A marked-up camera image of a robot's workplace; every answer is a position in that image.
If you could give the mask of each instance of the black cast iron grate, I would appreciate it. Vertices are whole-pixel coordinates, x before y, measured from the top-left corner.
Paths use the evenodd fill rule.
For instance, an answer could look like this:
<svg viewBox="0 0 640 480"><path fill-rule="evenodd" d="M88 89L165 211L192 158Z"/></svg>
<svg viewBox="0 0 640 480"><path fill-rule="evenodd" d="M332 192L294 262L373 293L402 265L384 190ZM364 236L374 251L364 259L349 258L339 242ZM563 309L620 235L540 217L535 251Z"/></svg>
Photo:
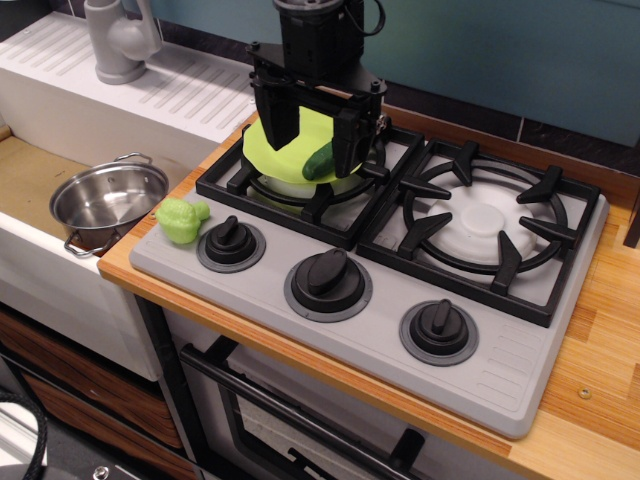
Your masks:
<svg viewBox="0 0 640 480"><path fill-rule="evenodd" d="M484 155L478 150L479 145L475 142L467 142L460 147L438 140L430 141L427 154L422 161L409 167L402 178L394 184L393 191L381 207L376 221L364 232L358 243L357 253L492 308L548 327L600 190L595 186L563 177L562 170L556 166L541 171ZM429 163L435 155L451 160L431 167ZM433 216L427 215L416 220L414 215L416 198L440 199L446 202L451 197L451 193L431 183L433 179L445 173L453 173L461 185L472 187L474 174L481 170L507 181L527 184L528 187L517 196L518 203L548 205L555 216L555 222L520 218L520 225L548 241L548 245L542 251L523 260L509 236L501 231L498 234L499 263L485 265L456 258L430 242L430 237L451 221L452 214L447 212ZM568 226L562 196L584 201L584 210L575 229ZM407 233L398 248L393 250L383 246L382 242L376 243L376 239L397 208L403 209ZM425 252L428 258L451 267L453 271L444 269L438 264L421 261L417 258L418 252ZM540 268L551 259L561 261L561 267L555 279L550 280L554 281L554 285L544 305L532 303L510 293L509 287L518 274ZM492 280L488 283L477 282L465 277L465 272L489 276Z"/></svg>
<svg viewBox="0 0 640 480"><path fill-rule="evenodd" d="M330 245L351 250L400 172L415 163L423 153L424 137L396 127L389 129L385 132L384 143L394 142L407 147L391 171L384 166L384 143L378 140L377 155L372 155L371 161L365 162L358 170L361 181L357 186L335 194L330 184L319 184L309 199L283 195L261 183L260 172L242 153L242 142L242 139L236 142L196 181L199 195ZM231 178L226 183L221 181L229 174ZM333 205L358 196L365 196L366 203L346 229L335 228L326 221L325 215L330 215Z"/></svg>

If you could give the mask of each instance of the yellow-green plate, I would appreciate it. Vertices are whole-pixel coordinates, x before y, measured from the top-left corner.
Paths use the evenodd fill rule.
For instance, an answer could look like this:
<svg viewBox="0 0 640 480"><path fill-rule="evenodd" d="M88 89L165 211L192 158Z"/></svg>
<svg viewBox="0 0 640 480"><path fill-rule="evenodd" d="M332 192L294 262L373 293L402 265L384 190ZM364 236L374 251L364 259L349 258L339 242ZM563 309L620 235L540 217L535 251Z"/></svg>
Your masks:
<svg viewBox="0 0 640 480"><path fill-rule="evenodd" d="M333 138L333 119L314 110L300 107L300 135L275 151L264 134L258 119L244 132L245 157L263 175L295 184L328 183L336 180L335 172L307 180L302 167L309 157Z"/></svg>

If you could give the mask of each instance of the metal pot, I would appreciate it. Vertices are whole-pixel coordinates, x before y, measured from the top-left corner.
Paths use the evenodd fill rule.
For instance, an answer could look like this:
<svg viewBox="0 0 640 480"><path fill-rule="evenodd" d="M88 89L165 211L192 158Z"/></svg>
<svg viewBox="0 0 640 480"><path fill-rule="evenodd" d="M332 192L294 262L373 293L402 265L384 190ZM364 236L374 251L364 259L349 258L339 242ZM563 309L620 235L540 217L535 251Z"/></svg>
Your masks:
<svg viewBox="0 0 640 480"><path fill-rule="evenodd" d="M131 157L149 163L122 162ZM106 252L165 197L169 181L151 162L146 155L130 153L80 172L58 187L49 210L69 234L65 250L76 257ZM75 249L72 241L87 250Z"/></svg>

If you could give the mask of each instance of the faucet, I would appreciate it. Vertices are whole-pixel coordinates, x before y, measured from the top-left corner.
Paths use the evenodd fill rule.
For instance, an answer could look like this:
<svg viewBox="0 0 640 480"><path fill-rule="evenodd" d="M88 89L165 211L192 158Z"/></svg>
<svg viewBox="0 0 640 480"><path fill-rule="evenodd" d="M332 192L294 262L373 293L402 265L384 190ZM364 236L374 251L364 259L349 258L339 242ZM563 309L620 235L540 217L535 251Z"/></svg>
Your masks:
<svg viewBox="0 0 640 480"><path fill-rule="evenodd" d="M122 0L85 0L96 74L109 85L129 83L145 72L144 61L162 47L150 0L137 0L142 20L126 17Z"/></svg>

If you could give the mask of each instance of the black cable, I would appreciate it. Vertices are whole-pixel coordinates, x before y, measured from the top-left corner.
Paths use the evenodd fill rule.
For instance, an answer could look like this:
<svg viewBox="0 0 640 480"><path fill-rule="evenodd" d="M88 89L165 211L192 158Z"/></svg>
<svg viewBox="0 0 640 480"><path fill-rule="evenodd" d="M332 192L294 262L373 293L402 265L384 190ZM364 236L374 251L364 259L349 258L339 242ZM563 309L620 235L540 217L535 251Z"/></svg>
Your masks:
<svg viewBox="0 0 640 480"><path fill-rule="evenodd" d="M22 480L37 480L40 478L40 470L42 469L42 458L47 446L47 419L42 410L28 398L15 393L0 392L0 402L18 404L31 413L33 413L38 424L38 439L36 440L36 448L31 457L31 463L22 477Z"/></svg>
<svg viewBox="0 0 640 480"><path fill-rule="evenodd" d="M384 11L384 7L382 6L381 0L373 0L373 1L376 2L376 4L378 5L378 11L380 12L380 15L378 17L378 24L376 25L376 28L374 28L370 32L365 32L362 28L360 28L360 25L358 25L358 22L349 11L349 8L346 5L344 6L344 11L346 12L347 16L351 19L351 21L353 22L353 25L356 27L358 32L362 34L363 37L372 37L374 35L379 34L380 31L384 28L385 22L387 21L387 14Z"/></svg>

